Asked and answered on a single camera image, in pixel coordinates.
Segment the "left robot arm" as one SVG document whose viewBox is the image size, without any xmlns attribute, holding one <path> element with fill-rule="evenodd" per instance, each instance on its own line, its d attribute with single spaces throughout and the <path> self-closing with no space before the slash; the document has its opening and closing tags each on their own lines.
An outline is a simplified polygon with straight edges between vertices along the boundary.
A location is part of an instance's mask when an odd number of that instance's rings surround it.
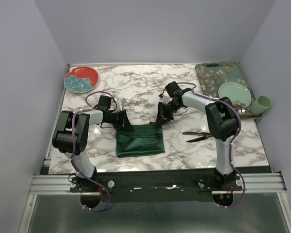
<svg viewBox="0 0 291 233">
<path fill-rule="evenodd" d="M 116 130 L 133 131 L 125 110 L 111 110 L 113 97 L 101 95 L 98 104 L 86 110 L 76 112 L 61 111 L 52 138 L 52 145 L 63 153 L 71 162 L 81 186 L 88 192 L 97 188 L 97 172 L 85 151 L 88 141 L 89 127 L 111 124 Z"/>
</svg>

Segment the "dark green cloth napkin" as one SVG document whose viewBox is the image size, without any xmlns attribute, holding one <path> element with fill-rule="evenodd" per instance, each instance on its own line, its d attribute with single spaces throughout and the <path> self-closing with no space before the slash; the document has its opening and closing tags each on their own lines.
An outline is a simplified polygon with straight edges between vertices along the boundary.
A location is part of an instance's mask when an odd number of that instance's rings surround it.
<svg viewBox="0 0 291 233">
<path fill-rule="evenodd" d="M 164 153 L 162 128 L 153 122 L 133 125 L 132 131 L 116 131 L 116 156 L 118 158 L 151 156 Z"/>
</svg>

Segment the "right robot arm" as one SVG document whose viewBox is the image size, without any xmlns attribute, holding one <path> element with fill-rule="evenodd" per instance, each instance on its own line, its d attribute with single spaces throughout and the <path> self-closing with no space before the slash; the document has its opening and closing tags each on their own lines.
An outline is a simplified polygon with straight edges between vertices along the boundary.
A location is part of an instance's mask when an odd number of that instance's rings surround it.
<svg viewBox="0 0 291 233">
<path fill-rule="evenodd" d="M 213 178 L 214 186 L 225 190 L 236 179 L 233 164 L 232 142 L 241 130 L 241 120 L 227 97 L 216 99 L 194 92 L 191 88 L 181 89 L 180 83 L 171 82 L 165 86 L 171 100 L 158 103 L 155 126 L 160 127 L 174 119 L 173 114 L 184 107 L 191 107 L 206 114 L 208 129 L 216 141 L 217 162 Z"/>
</svg>

